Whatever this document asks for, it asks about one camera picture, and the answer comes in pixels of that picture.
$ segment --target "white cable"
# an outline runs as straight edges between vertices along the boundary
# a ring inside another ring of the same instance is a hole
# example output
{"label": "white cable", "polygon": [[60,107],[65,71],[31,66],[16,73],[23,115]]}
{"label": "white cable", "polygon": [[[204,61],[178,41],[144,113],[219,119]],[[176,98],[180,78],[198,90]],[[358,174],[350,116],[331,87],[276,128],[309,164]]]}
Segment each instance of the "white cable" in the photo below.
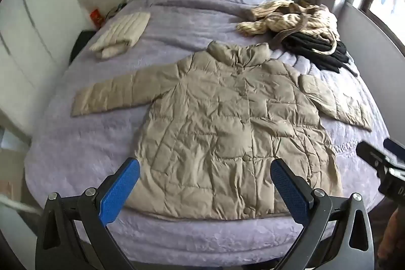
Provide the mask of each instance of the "white cable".
{"label": "white cable", "polygon": [[32,207],[29,205],[26,205],[24,203],[19,203],[18,201],[14,201],[9,199],[8,197],[6,197],[5,195],[0,194],[0,204],[3,204],[11,209],[14,209],[16,211],[23,211],[23,212],[27,212],[27,213],[34,213],[34,214],[38,214],[41,215],[42,214],[42,210],[36,208],[36,207]]}

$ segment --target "blue gripper pad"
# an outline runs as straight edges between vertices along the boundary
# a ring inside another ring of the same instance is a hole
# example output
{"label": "blue gripper pad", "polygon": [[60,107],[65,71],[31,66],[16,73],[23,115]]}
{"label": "blue gripper pad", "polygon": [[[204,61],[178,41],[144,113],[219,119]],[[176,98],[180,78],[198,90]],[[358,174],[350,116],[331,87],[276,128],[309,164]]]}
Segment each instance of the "blue gripper pad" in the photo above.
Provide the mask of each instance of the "blue gripper pad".
{"label": "blue gripper pad", "polygon": [[139,175],[140,166],[135,158],[128,158],[118,171],[112,175],[113,183],[100,200],[98,216],[104,226],[115,221],[139,179]]}
{"label": "blue gripper pad", "polygon": [[[306,226],[309,222],[310,201],[294,181],[302,178],[297,177],[282,159],[275,159],[271,162],[270,176],[294,221]],[[305,192],[308,193],[311,188],[306,182],[305,184],[309,189]]]}

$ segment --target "purple bedspread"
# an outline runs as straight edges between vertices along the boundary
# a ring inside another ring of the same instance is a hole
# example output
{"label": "purple bedspread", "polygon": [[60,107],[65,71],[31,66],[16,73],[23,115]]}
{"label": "purple bedspread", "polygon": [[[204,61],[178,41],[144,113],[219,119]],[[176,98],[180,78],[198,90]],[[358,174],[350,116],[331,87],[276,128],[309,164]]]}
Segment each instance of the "purple bedspread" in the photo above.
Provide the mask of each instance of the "purple bedspread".
{"label": "purple bedspread", "polygon": [[[175,62],[204,50],[212,40],[241,45],[266,41],[267,35],[251,38],[235,31],[236,23],[248,19],[246,9],[266,1],[271,0],[133,0],[129,3],[118,16],[139,10],[151,12],[139,42],[127,53],[108,61],[97,60],[86,46],[59,82],[38,125],[25,167],[27,185],[40,205],[44,206],[52,191],[62,197],[78,195],[112,174],[131,155],[136,131],[146,114],[147,107],[143,106],[71,118],[72,101],[79,89],[151,64]],[[341,74],[320,72],[306,58],[282,50],[275,51],[273,58],[293,65],[301,73],[320,77],[334,92],[357,97],[370,106],[374,119],[371,133],[328,118],[322,118],[322,123],[335,145],[344,194],[361,193],[371,209],[381,200],[377,191],[379,182],[375,171],[356,156],[355,147],[365,139],[382,149],[388,132],[363,80],[345,69],[341,69]],[[353,61],[350,66],[358,72]],[[123,209],[109,225],[130,259],[195,266],[238,265],[280,257],[301,228],[290,216],[171,222],[131,209]],[[82,227],[79,232],[86,240]]]}

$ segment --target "striped garment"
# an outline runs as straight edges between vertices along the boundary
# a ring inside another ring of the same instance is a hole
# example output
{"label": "striped garment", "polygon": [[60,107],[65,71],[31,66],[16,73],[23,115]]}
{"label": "striped garment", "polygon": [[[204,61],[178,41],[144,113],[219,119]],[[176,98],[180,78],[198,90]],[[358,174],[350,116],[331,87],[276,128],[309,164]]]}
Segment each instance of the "striped garment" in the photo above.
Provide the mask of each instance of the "striped garment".
{"label": "striped garment", "polygon": [[[288,8],[292,8],[290,10],[292,13],[284,15],[280,13],[288,11]],[[236,30],[246,35],[264,34],[268,30],[277,33],[290,30],[288,34],[300,31],[305,35],[328,41],[332,47],[330,51],[322,52],[324,55],[333,54],[336,50],[337,41],[340,40],[337,31],[337,19],[324,5],[311,5],[308,8],[303,8],[292,0],[280,0],[256,6],[250,11],[256,21],[241,22],[236,26]],[[302,25],[303,16],[307,16],[308,20],[305,20],[305,24]]]}

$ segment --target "jacket sleeve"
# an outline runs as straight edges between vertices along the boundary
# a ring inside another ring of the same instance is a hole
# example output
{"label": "jacket sleeve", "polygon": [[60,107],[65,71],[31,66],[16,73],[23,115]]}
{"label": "jacket sleeve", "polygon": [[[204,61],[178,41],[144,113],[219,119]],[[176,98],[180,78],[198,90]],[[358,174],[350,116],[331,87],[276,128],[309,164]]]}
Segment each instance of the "jacket sleeve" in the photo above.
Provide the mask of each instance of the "jacket sleeve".
{"label": "jacket sleeve", "polygon": [[335,96],[320,79],[311,75],[300,75],[300,90],[312,100],[318,110],[346,124],[372,130],[372,119],[368,107],[343,93]]}
{"label": "jacket sleeve", "polygon": [[80,90],[72,116],[147,104],[173,89],[190,70],[193,55],[177,63],[153,65]]}

